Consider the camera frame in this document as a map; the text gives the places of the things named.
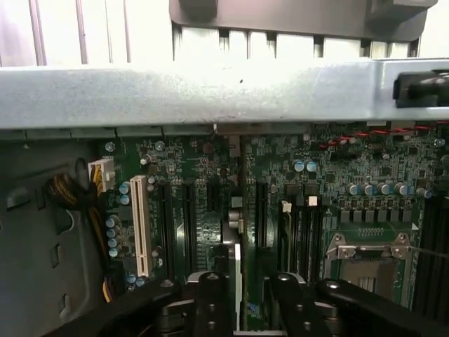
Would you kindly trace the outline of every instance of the capacitor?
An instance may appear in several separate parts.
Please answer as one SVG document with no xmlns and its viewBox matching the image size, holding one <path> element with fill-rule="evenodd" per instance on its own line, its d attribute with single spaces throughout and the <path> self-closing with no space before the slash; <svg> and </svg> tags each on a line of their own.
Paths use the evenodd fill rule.
<svg viewBox="0 0 449 337">
<path fill-rule="evenodd" d="M 305 165 L 301 160 L 298 159 L 293 162 L 293 168 L 296 172 L 303 172 Z"/>
<path fill-rule="evenodd" d="M 407 195 L 408 194 L 408 186 L 403 183 L 397 183 L 394 186 L 394 192 L 399 195 Z"/>
<path fill-rule="evenodd" d="M 137 277 L 134 274 L 128 274 L 126 275 L 126 281 L 130 284 L 134 284 L 137 280 Z"/>
<path fill-rule="evenodd" d="M 390 186 L 386 183 L 380 183 L 377 185 L 377 191 L 383 195 L 388 195 L 390 194 Z"/>
<path fill-rule="evenodd" d="M 441 163 L 446 169 L 449 168 L 449 154 L 445 154 L 441 157 Z"/>
<path fill-rule="evenodd" d="M 120 204 L 129 205 L 129 197 L 126 194 L 120 196 Z"/>
<path fill-rule="evenodd" d="M 416 194 L 417 194 L 418 196 L 420 196 L 420 197 L 425 198 L 425 199 L 429 199 L 429 198 L 432 197 L 432 195 L 434 195 L 434 194 L 432 193 L 432 191 L 426 190 L 425 188 L 422 188 L 422 187 L 420 187 L 420 188 L 418 188 L 418 189 L 416 190 Z"/>
<path fill-rule="evenodd" d="M 308 170 L 308 172 L 316 172 L 315 161 L 308 159 L 304 162 L 304 165 L 306 166 L 306 169 Z"/>
<path fill-rule="evenodd" d="M 117 226 L 120 223 L 120 219 L 115 214 L 112 214 L 106 219 L 106 227 L 113 228 L 114 226 Z"/>
<path fill-rule="evenodd" d="M 113 230 L 112 228 L 111 228 L 111 229 L 108 229 L 108 230 L 106 231 L 106 236 L 109 237 L 110 239 L 112 239 L 113 237 L 115 237 L 115 235 L 116 235 L 115 230 Z"/>
<path fill-rule="evenodd" d="M 361 191 L 364 195 L 373 195 L 374 187 L 371 184 L 365 183 L 361 186 Z"/>
<path fill-rule="evenodd" d="M 116 258 L 119 255 L 119 251 L 117 250 L 117 248 L 111 248 L 109 250 L 109 256 L 111 256 L 112 258 Z"/>
<path fill-rule="evenodd" d="M 124 183 L 122 183 L 119 187 L 119 192 L 121 194 L 128 194 L 129 193 L 129 189 L 130 189 L 130 182 L 129 181 L 125 181 Z"/>
<path fill-rule="evenodd" d="M 357 195 L 358 186 L 353 183 L 350 183 L 346 186 L 346 192 L 348 192 L 350 195 Z"/>
<path fill-rule="evenodd" d="M 138 279 L 135 280 L 135 285 L 136 286 L 143 286 L 145 285 L 145 280 L 141 279 L 140 277 Z"/>
<path fill-rule="evenodd" d="M 148 165 L 151 162 L 152 158 L 149 154 L 145 154 L 142 158 L 140 158 L 140 165 Z"/>
<path fill-rule="evenodd" d="M 107 245 L 108 245 L 109 248 L 116 248 L 117 247 L 117 240 L 115 240 L 115 239 L 107 240 Z"/>
</svg>

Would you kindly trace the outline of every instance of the green circuit board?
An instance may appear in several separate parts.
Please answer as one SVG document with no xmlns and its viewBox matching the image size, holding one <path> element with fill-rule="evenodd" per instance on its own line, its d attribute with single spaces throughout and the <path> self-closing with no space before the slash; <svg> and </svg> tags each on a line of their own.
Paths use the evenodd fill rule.
<svg viewBox="0 0 449 337">
<path fill-rule="evenodd" d="M 271 251 L 277 261 L 283 261 L 277 265 L 278 270 L 287 263 L 284 254 L 280 256 L 278 250 L 279 226 L 286 224 L 279 211 L 279 203 L 282 200 L 291 202 L 292 194 L 297 193 L 306 196 L 306 199 L 317 196 L 323 202 L 320 218 L 312 216 L 312 220 L 306 219 L 305 213 L 299 212 L 296 220 L 299 227 L 298 246 L 304 244 L 300 242 L 300 228 L 307 221 L 315 222 L 314 226 L 318 222 L 321 228 L 320 244 L 315 245 L 319 250 L 318 278 L 339 278 L 344 277 L 345 273 L 354 273 L 350 263 L 338 260 L 332 264 L 330 274 L 326 274 L 326 251 L 335 234 L 343 235 L 348 244 L 359 246 L 391 244 L 400 234 L 406 234 L 410 244 L 417 246 L 424 210 L 424 198 L 418 195 L 417 189 L 429 189 L 438 174 L 434 170 L 438 166 L 434 147 L 438 130 L 340 137 L 370 129 L 362 123 L 310 124 L 305 133 L 297 135 L 240 136 L 238 153 L 234 144 L 230 145 L 231 137 L 217 135 L 123 138 L 100 142 L 98 149 L 101 155 L 112 157 L 116 169 L 116 189 L 107 193 L 107 213 L 120 218 L 115 238 L 120 249 L 113 259 L 123 261 L 127 280 L 130 281 L 128 290 L 132 291 L 139 283 L 147 281 L 142 278 L 140 282 L 135 281 L 132 211 L 130 204 L 123 203 L 126 197 L 119 192 L 122 183 L 138 174 L 146 175 L 154 186 L 148 200 L 154 249 L 153 275 L 167 275 L 170 267 L 181 281 L 185 281 L 190 272 L 216 268 L 215 259 L 220 255 L 216 248 L 222 243 L 221 227 L 232 209 L 232 197 L 240 191 L 238 196 L 243 200 L 241 207 L 245 227 L 239 233 L 244 278 L 242 313 L 245 318 L 241 319 L 242 329 L 267 328 L 262 304 L 263 268 L 258 264 L 259 247 L 256 247 L 257 226 L 261 221 L 260 214 L 257 215 L 261 202 L 258 192 L 260 184 L 264 185 L 265 193 L 264 248 Z M 328 147 L 329 140 L 335 139 L 341 143 Z M 110 142 L 115 145 L 112 152 L 105 150 L 105 145 Z M 140 161 L 145 156 L 149 161 L 142 165 Z M 398 183 L 405 186 L 404 195 L 398 193 Z M 364 184 L 373 189 L 370 195 L 363 193 Z M 382 184 L 388 185 L 388 195 L 381 193 Z M 186 197 L 186 185 L 193 197 Z M 211 186 L 214 187 L 213 192 L 209 190 Z M 162 188 L 166 189 L 165 196 L 161 193 Z M 170 199 L 169 221 L 161 208 L 161 198 L 166 197 Z M 196 233 L 194 267 L 189 267 L 186 262 L 190 249 L 186 247 L 189 242 L 185 239 L 186 221 L 189 221 L 186 214 L 191 216 L 190 225 L 195 227 Z M 167 225 L 173 227 L 170 249 L 174 251 L 174 264 L 170 266 L 167 266 L 164 253 L 163 235 Z M 311 250 L 315 243 L 310 238 L 308 240 Z M 296 263 L 288 268 L 290 272 L 301 270 L 300 252 L 299 248 L 294 252 L 293 260 Z M 380 259 L 369 257 L 366 260 L 370 265 Z M 406 261 L 408 269 L 403 260 L 381 260 L 379 264 L 382 266 L 378 268 L 388 270 L 391 277 L 390 299 L 410 307 L 417 256 L 412 254 Z M 308 280 L 310 275 L 302 276 Z"/>
</svg>

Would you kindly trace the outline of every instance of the metal bracket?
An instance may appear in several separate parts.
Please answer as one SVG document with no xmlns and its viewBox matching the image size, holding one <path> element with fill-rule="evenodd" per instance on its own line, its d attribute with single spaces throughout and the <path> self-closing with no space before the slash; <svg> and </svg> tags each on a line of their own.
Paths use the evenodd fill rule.
<svg viewBox="0 0 449 337">
<path fill-rule="evenodd" d="M 413 41 L 438 0 L 170 0 L 179 25 Z"/>
</svg>

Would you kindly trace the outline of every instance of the screw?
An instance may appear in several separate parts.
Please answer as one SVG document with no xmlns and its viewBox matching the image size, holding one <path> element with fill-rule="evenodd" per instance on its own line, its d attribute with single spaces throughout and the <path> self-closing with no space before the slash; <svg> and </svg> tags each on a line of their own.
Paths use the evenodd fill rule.
<svg viewBox="0 0 449 337">
<path fill-rule="evenodd" d="M 161 140 L 159 142 L 156 142 L 156 144 L 154 144 L 154 148 L 156 149 L 156 151 L 163 151 L 165 147 L 166 145 Z"/>
<path fill-rule="evenodd" d="M 113 142 L 106 143 L 105 150 L 108 152 L 113 152 L 115 150 L 115 144 Z"/>
<path fill-rule="evenodd" d="M 446 141 L 442 138 L 437 138 L 434 140 L 434 147 L 443 147 L 446 144 Z"/>
<path fill-rule="evenodd" d="M 289 278 L 290 278 L 290 276 L 288 276 L 287 274 L 279 274 L 278 275 L 278 279 L 280 279 L 281 281 L 288 281 Z"/>
<path fill-rule="evenodd" d="M 338 289 L 340 285 L 335 281 L 327 281 L 326 286 L 328 286 L 331 289 Z"/>
<path fill-rule="evenodd" d="M 161 283 L 162 288 L 170 288 L 171 286 L 173 286 L 173 282 L 169 279 L 165 279 Z"/>
<path fill-rule="evenodd" d="M 210 274 L 207 276 L 207 279 L 210 279 L 210 280 L 216 280 L 216 279 L 218 279 L 218 275 L 217 275 L 217 274 L 214 274 L 214 273 L 212 272 L 212 273 L 210 273 Z"/>
</svg>

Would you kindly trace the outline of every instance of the ram slot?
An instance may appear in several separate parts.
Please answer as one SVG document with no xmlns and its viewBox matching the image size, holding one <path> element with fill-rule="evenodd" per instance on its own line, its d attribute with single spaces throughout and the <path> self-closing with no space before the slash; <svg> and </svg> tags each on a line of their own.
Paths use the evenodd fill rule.
<svg viewBox="0 0 449 337">
<path fill-rule="evenodd" d="M 255 185 L 255 246 L 267 246 L 268 184 L 256 182 Z"/>
<path fill-rule="evenodd" d="M 321 261 L 323 259 L 321 252 L 321 236 L 323 235 L 323 212 L 319 207 L 313 210 L 313 228 L 311 241 L 311 265 L 310 282 L 315 283 L 320 278 Z"/>
<path fill-rule="evenodd" d="M 150 277 L 152 274 L 152 238 L 149 227 L 147 177 L 131 178 L 130 187 L 138 276 Z"/>
<path fill-rule="evenodd" d="M 175 228 L 171 205 L 170 183 L 159 185 L 159 202 L 161 206 L 162 247 L 165 256 L 166 274 L 169 279 L 175 279 Z"/>
<path fill-rule="evenodd" d="M 310 222 L 311 208 L 303 207 L 300 228 L 300 275 L 305 280 L 309 279 Z"/>
<path fill-rule="evenodd" d="M 195 183 L 182 184 L 182 210 L 184 214 L 185 255 L 187 273 L 196 272 L 196 211 Z"/>
</svg>

